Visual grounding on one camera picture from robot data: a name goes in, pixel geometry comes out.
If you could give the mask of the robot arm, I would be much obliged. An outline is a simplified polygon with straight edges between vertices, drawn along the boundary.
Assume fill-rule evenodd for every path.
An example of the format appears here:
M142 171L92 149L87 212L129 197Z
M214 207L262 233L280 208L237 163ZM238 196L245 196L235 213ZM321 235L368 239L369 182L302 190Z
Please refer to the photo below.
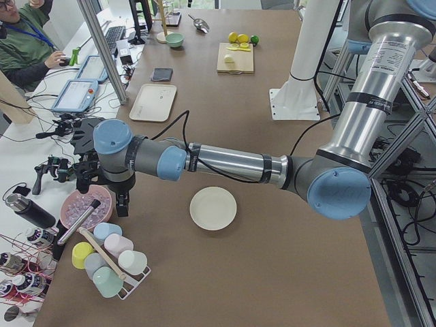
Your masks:
M348 219L371 197L369 152L391 113L416 52L435 35L434 1L354 1L349 42L368 47L331 140L313 158L244 153L204 144L161 142L133 135L118 119L93 130L108 183L143 172L176 181L183 170L225 174L248 183L272 183L299 195L319 214Z

